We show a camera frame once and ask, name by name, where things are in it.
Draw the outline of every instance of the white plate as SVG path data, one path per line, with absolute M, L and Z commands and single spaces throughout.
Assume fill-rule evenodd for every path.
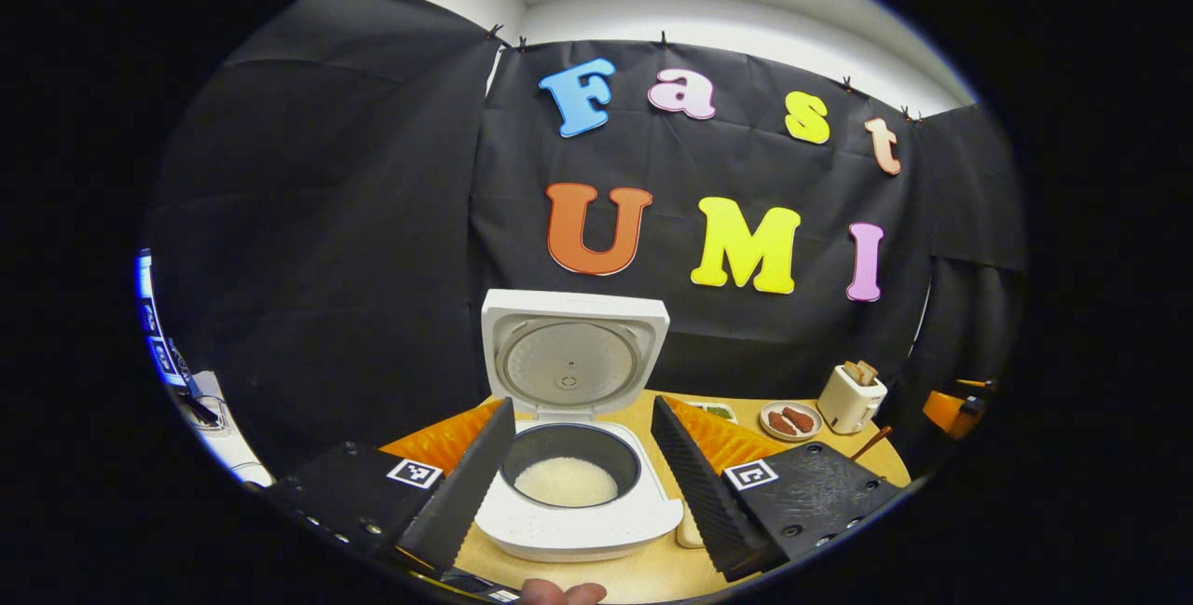
M 804 433 L 801 432 L 799 428 L 796 428 L 797 434 L 789 436 L 786 433 L 780 433 L 779 431 L 772 428 L 771 422 L 766 419 L 767 415 L 769 415 L 771 412 L 783 413 L 784 407 L 790 407 L 797 412 L 809 414 L 809 416 L 811 416 L 814 421 L 812 430 L 810 432 Z M 784 442 L 804 442 L 805 439 L 809 439 L 812 436 L 817 434 L 824 426 L 824 419 L 821 418 L 820 412 L 817 409 L 809 407 L 808 405 L 804 405 L 804 402 L 792 402 L 790 400 L 780 400 L 778 402 L 771 402 L 769 405 L 764 407 L 761 412 L 759 412 L 758 419 L 759 422 L 762 424 L 762 430 L 766 431 L 766 434 L 775 439 L 781 439 Z
M 737 422 L 737 413 L 734 412 L 734 408 L 729 407 L 728 405 L 722 405 L 721 402 L 688 402 L 688 405 L 691 405 L 692 407 L 699 407 L 700 409 L 704 409 L 705 407 L 716 407 L 718 409 L 724 409 L 725 412 L 729 412 L 729 416 L 731 416 L 731 418 L 730 419 L 725 419 L 724 416 L 718 416 L 718 418 L 719 419 L 725 419 L 730 424 L 736 424 Z

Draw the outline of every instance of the wooden table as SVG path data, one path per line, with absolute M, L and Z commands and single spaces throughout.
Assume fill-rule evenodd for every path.
M 663 459 L 659 446 L 650 436 L 650 418 L 657 391 L 643 390 L 642 395 L 630 407 L 612 414 L 601 414 L 600 421 L 620 424 L 642 440 L 647 450 L 647 456 L 655 471 L 662 481 L 667 495 L 673 499 L 682 499 L 679 484 L 670 473 L 667 462 Z M 690 402 L 724 402 L 734 409 L 738 425 L 758 434 L 769 436 L 759 426 L 758 415 L 762 406 L 769 400 L 740 400 L 728 397 L 705 397 L 697 395 L 684 395 L 668 393 L 672 397 Z M 805 400 L 811 407 L 816 407 L 815 401 Z M 528 414 L 515 413 L 515 419 L 531 419 Z M 853 456 L 865 443 L 877 434 L 878 427 L 870 422 L 866 427 L 852 436 L 839 436 L 823 427 L 812 440 L 822 442 L 833 449 Z M 883 439 L 870 451 L 858 458 L 858 463 L 879 476 L 885 476 L 886 481 L 904 487 L 910 482 L 907 468 L 895 447 Z M 520 588 L 523 581 L 528 578 L 539 578 L 554 581 L 564 589 L 594 581 L 608 589 L 605 603 L 632 604 L 632 603 L 660 603 L 667 600 L 679 600 L 713 593 L 729 586 L 719 572 L 712 567 L 712 561 L 704 549 L 686 549 L 675 542 L 675 533 L 668 533 L 655 543 L 641 549 L 629 556 L 613 558 L 611 561 L 593 561 L 586 563 L 537 563 L 511 556 L 499 549 L 481 529 L 472 524 L 456 558 L 456 567 L 468 570 L 482 579 L 503 584 L 513 588 Z M 737 582 L 754 579 L 750 575 Z

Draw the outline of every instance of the open lid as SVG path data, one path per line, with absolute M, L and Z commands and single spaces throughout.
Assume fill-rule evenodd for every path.
M 670 319 L 657 300 L 494 289 L 481 308 L 494 397 L 536 418 L 593 418 L 647 385 Z

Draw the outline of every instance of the black inner pot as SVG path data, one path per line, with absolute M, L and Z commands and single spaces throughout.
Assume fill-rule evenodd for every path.
M 501 464 L 501 476 L 505 477 L 509 487 L 520 495 L 525 495 L 514 487 L 518 475 L 534 463 L 562 457 L 587 461 L 608 473 L 617 482 L 617 498 L 629 493 L 642 474 L 638 456 L 622 439 L 591 426 L 552 424 L 525 430 L 514 438 L 509 452 L 506 455 L 506 461 Z M 534 500 L 534 502 L 550 505 L 542 502 L 542 500 Z

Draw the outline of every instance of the white rice cooker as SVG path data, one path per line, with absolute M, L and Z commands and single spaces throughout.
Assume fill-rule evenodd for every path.
M 626 296 L 490 290 L 481 310 L 494 397 L 511 397 L 515 421 L 506 459 L 476 525 L 512 556 L 542 562 L 626 556 L 672 532 L 684 517 L 637 436 L 598 421 L 638 397 L 667 334 L 665 304 Z M 617 498 L 588 507 L 549 505 L 519 492 L 528 465 L 580 458 L 608 473 Z

